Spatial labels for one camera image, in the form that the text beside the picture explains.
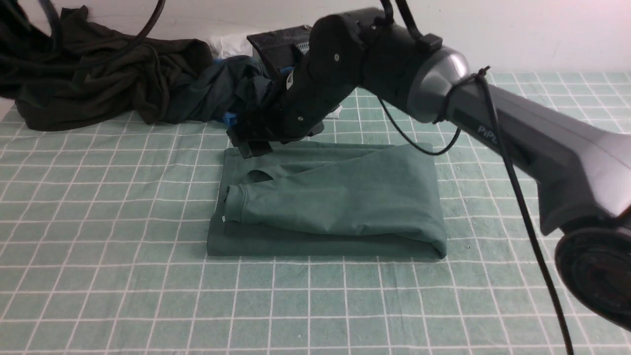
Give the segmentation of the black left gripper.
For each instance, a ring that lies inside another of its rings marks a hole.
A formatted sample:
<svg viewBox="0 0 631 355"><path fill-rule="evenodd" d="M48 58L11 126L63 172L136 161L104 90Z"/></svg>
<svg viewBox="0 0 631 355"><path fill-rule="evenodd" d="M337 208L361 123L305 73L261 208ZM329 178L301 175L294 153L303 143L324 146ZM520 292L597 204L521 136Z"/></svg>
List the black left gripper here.
<svg viewBox="0 0 631 355"><path fill-rule="evenodd" d="M340 50L311 48L275 81L256 108L239 115L227 130L244 159L272 151L271 143L291 143L321 133L323 119L356 87L356 66Z"/></svg>

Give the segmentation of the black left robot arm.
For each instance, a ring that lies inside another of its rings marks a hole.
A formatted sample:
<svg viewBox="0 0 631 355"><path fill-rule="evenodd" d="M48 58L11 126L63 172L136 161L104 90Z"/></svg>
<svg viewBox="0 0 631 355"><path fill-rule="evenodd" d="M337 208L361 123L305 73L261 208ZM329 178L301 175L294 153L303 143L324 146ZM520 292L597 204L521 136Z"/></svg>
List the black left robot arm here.
<svg viewBox="0 0 631 355"><path fill-rule="evenodd" d="M515 168L538 186L539 228L559 229L555 267L591 312L630 329L630 136L601 130L487 83L464 55L420 34L405 1L322 17L309 49L277 74L263 103L228 136L245 158L318 134L321 122L361 87L421 123L448 121L503 159L519 208Z"/></svg>

